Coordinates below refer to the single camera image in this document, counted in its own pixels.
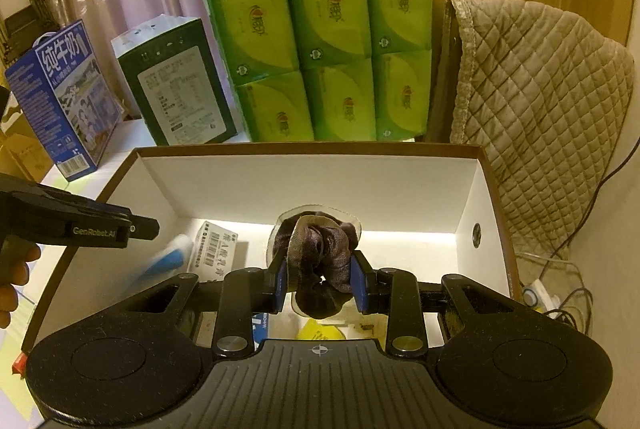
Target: beige quilted fabric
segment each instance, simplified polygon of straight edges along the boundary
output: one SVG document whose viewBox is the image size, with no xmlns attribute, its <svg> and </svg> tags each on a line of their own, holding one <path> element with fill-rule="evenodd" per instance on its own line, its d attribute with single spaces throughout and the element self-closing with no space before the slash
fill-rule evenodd
<svg viewBox="0 0 640 429">
<path fill-rule="evenodd" d="M 450 140 L 485 148 L 515 248 L 550 255 L 609 164 L 632 56 L 579 15 L 541 3 L 451 0 L 445 27 L 451 18 L 463 51 Z"/>
</svg>

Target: human hand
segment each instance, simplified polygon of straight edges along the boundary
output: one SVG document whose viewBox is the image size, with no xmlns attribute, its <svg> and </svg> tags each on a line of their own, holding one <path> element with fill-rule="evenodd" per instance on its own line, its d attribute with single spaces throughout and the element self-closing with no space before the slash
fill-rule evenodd
<svg viewBox="0 0 640 429">
<path fill-rule="evenodd" d="M 23 286 L 29 281 L 29 267 L 27 262 L 40 257 L 40 247 L 33 245 L 24 253 L 21 261 L 12 268 L 11 283 Z M 6 328 L 11 322 L 11 313 L 18 307 L 18 292 L 11 284 L 0 285 L 0 329 Z"/>
</svg>

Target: brown scrunchie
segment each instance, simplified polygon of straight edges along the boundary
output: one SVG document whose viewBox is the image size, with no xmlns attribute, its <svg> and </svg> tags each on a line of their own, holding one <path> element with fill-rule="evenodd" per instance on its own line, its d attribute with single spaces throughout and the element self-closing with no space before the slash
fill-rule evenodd
<svg viewBox="0 0 640 429">
<path fill-rule="evenodd" d="M 302 212 L 282 222 L 273 253 L 287 250 L 289 291 L 296 292 L 306 315 L 331 317 L 353 297 L 350 261 L 357 245 L 354 226 L 324 212 Z"/>
</svg>

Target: open box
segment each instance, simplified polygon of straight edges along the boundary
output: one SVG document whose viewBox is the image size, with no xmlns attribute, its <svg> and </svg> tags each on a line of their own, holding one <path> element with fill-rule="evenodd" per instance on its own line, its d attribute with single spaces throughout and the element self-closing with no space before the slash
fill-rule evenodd
<svg viewBox="0 0 640 429">
<path fill-rule="evenodd" d="M 484 152 L 475 146 L 291 142 L 141 148 L 99 199 L 156 218 L 160 234 L 153 241 L 132 239 L 122 250 L 66 249 L 34 311 L 25 352 L 49 333 L 123 299 L 133 274 L 175 235 L 195 237 L 205 219 L 238 234 L 234 269 L 266 268 L 278 216 L 313 203 L 360 220 L 358 249 L 373 268 L 402 268 L 434 283 L 461 273 L 520 299 L 499 195 Z M 270 320 L 270 336 L 295 332 L 279 325 L 278 317 Z M 435 314 L 426 314 L 426 325 L 430 345 L 441 344 Z"/>
</svg>

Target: red object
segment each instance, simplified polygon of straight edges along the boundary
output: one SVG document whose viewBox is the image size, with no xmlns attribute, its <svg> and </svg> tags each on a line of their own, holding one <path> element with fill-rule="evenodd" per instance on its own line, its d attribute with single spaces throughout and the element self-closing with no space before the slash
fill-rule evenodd
<svg viewBox="0 0 640 429">
<path fill-rule="evenodd" d="M 24 353 L 18 355 L 18 358 L 15 359 L 13 365 L 11 366 L 12 375 L 20 375 L 20 377 L 24 378 L 24 371 L 27 367 L 27 356 Z"/>
</svg>

